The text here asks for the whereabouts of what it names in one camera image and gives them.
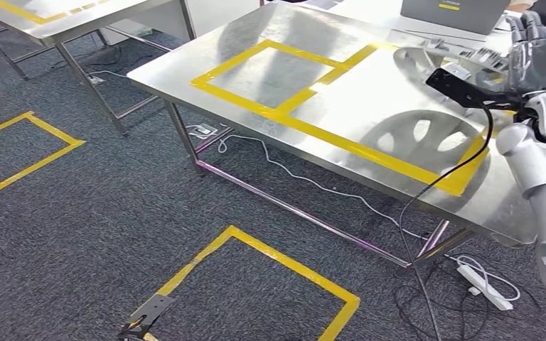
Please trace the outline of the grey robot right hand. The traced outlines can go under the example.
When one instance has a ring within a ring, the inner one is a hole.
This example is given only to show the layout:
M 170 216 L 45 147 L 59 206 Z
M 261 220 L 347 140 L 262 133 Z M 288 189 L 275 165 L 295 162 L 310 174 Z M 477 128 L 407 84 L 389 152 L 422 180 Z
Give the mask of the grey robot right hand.
M 499 60 L 503 73 L 484 69 L 476 75 L 478 86 L 497 92 L 526 94 L 546 91 L 546 26 L 535 11 L 506 16 L 512 45 Z

